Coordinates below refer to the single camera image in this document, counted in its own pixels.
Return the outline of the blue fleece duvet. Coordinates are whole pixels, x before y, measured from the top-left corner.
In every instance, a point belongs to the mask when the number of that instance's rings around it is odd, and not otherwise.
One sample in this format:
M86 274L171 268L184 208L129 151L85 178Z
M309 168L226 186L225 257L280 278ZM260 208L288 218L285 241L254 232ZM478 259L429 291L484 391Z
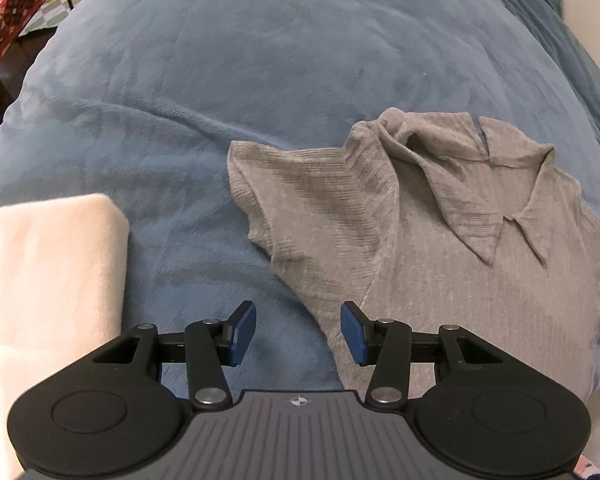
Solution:
M84 0L0 125L0 207L91 193L129 219L123 323L258 308L234 390L336 389L309 311L247 237L230 142L339 146L390 107L505 120L555 145L600 216L600 102L517 0ZM600 84L590 93L600 96Z

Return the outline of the grey polo shirt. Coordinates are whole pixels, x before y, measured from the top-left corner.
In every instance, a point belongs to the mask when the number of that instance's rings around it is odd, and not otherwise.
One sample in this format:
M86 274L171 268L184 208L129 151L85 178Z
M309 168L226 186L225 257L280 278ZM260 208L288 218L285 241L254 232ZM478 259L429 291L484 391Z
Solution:
M500 120L390 108L340 148L235 141L249 239L306 305L343 387L364 390L339 322L457 324L580 398L597 382L600 218L556 151Z

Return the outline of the folded cream towel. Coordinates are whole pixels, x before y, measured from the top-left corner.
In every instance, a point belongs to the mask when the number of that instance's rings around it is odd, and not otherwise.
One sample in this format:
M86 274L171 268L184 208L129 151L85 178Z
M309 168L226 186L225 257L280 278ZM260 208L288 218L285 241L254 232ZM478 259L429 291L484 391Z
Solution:
M120 333L129 232L104 194L0 208L0 479L18 396Z

